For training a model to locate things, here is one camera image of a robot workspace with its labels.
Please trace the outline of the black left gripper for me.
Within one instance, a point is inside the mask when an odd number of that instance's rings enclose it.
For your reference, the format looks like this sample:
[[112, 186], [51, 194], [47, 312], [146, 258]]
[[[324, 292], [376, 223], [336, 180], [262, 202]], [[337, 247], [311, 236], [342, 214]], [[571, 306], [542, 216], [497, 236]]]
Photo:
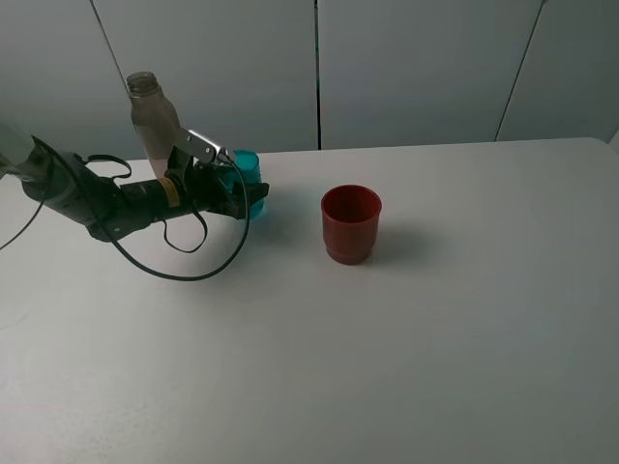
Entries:
[[173, 148], [159, 183], [171, 209], [256, 218], [264, 207], [270, 185], [229, 182], [232, 173], [230, 164], [206, 163]]

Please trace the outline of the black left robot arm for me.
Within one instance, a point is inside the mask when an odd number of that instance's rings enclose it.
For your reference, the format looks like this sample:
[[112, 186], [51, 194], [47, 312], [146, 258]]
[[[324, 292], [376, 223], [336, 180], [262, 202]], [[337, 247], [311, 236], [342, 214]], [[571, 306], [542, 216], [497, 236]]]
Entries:
[[247, 181], [225, 148], [180, 130], [162, 177], [116, 183], [89, 168], [93, 157], [58, 153], [21, 128], [1, 126], [1, 173], [22, 184], [24, 193], [110, 243], [156, 222], [207, 212], [243, 219], [264, 199], [269, 186]]

